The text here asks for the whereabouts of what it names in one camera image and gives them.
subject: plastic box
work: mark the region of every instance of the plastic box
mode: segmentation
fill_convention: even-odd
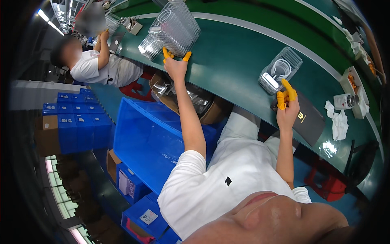
[[[58,138],[62,154],[77,152],[77,125],[73,114],[58,115]]]
[[[56,103],[44,103],[42,108],[42,115],[57,115],[58,105]]]
[[[73,112],[75,114],[89,114],[88,106],[86,104],[73,104]]]
[[[169,228],[165,234],[158,239],[158,243],[160,244],[180,244],[182,240],[180,237],[171,229]]]
[[[77,149],[87,151],[93,149],[95,124],[89,114],[75,114],[77,125]]]
[[[99,104],[97,98],[94,95],[84,95],[85,103],[87,104]]]
[[[155,218],[152,222],[149,222],[149,224],[141,220],[142,218],[148,222],[147,218],[143,217],[145,213],[149,212],[148,210],[157,215],[157,218]],[[154,236],[156,239],[158,239],[168,227],[167,222],[163,219],[163,216],[160,213],[159,206],[150,199],[149,195],[144,196],[129,209],[123,212],[121,226],[123,226],[126,230],[127,218],[130,218],[132,222],[144,229],[148,234]]]
[[[202,125],[207,147],[216,130]],[[167,106],[122,98],[114,152],[152,191],[160,194],[184,152],[180,117]]]
[[[302,59],[290,47],[285,47],[261,71],[259,84],[273,95],[283,88],[282,78],[289,81],[302,65]]]
[[[72,103],[72,93],[58,93],[57,103]]]
[[[117,164],[117,188],[122,196],[126,199],[130,205],[138,202],[141,198],[152,192],[137,176],[132,174],[124,163]],[[129,181],[129,193],[125,195],[125,192],[119,187],[120,184],[120,172],[123,172],[125,178]]]
[[[81,89],[80,89],[80,94],[84,94],[84,95],[93,95],[94,93],[92,92],[91,89],[81,88]]]
[[[73,104],[71,103],[59,103],[58,114],[73,114]]]
[[[109,146],[112,121],[107,114],[90,114],[95,125],[93,148],[105,148]]]
[[[85,103],[85,96],[83,94],[72,94],[72,103]]]
[[[105,114],[106,112],[104,109],[100,106],[98,103],[90,103],[87,104],[88,106],[88,112],[90,114]]]

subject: white cable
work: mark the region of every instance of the white cable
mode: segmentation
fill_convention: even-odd
[[[284,59],[278,59],[275,61],[271,69],[271,76],[273,76],[274,79],[276,77],[276,75],[274,75],[276,72],[276,67],[284,71],[284,75],[279,75],[276,79],[277,81],[282,81],[282,79],[288,77],[291,73],[291,66],[289,62]]]

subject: man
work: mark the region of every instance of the man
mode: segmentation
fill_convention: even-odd
[[[280,137],[265,143],[257,140],[259,120],[234,107],[206,169],[202,127],[184,83],[187,62],[163,51],[164,68],[175,82],[185,152],[158,203],[184,243],[310,243],[348,226],[341,212],[311,203],[306,188],[293,186],[297,99],[278,110]],[[289,94],[296,96],[294,90]]]
[[[93,50],[83,52],[77,38],[63,36],[51,52],[51,62],[57,67],[69,67],[70,74],[79,82],[113,85],[119,87],[122,92],[126,91],[127,85],[140,77],[151,79],[152,75],[144,73],[141,63],[111,54],[107,44],[108,37],[107,29],[98,36]],[[132,89],[141,89],[140,84],[134,84],[137,83],[133,83]]]

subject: blue plastic bin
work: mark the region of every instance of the blue plastic bin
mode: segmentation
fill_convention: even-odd
[[[130,193],[127,195],[119,189],[119,171],[122,171],[130,181]],[[137,176],[130,173],[124,163],[117,164],[117,189],[130,205],[152,192]]]
[[[99,104],[97,98],[94,95],[84,95],[85,103],[87,104]]]
[[[77,125],[77,149],[87,151],[93,149],[95,124],[89,114],[75,114]]]
[[[58,138],[62,154],[77,152],[77,126],[73,114],[59,114]]]
[[[71,103],[59,103],[58,114],[73,114],[73,104]]]
[[[86,104],[75,103],[72,108],[75,114],[89,114],[88,106]]]
[[[142,216],[148,210],[158,215],[158,217],[150,224],[146,224],[141,220]],[[121,226],[126,230],[127,218],[144,229],[148,234],[154,236],[156,239],[158,239],[168,227],[167,222],[163,219],[163,216],[160,213],[160,208],[154,201],[150,199],[149,195],[144,196],[129,209],[123,212]]]
[[[161,103],[122,98],[114,152],[152,191],[160,194],[184,152],[180,117]],[[216,130],[202,126],[209,147]]]
[[[107,114],[90,114],[95,125],[94,149],[109,146],[112,121]]]
[[[85,104],[85,96],[83,94],[72,94],[72,103]]]
[[[72,103],[72,93],[58,93],[57,103]]]
[[[84,95],[93,95],[94,93],[92,92],[91,89],[81,88],[81,89],[80,89],[80,94],[84,94]]]
[[[88,106],[88,112],[90,114],[105,114],[106,112],[104,109],[100,106],[98,103],[90,103],[87,104]]]
[[[56,103],[44,103],[42,108],[42,115],[57,115],[57,104]]]
[[[179,244],[182,241],[180,237],[171,228],[169,228],[165,234],[158,239],[158,242],[160,244]]]

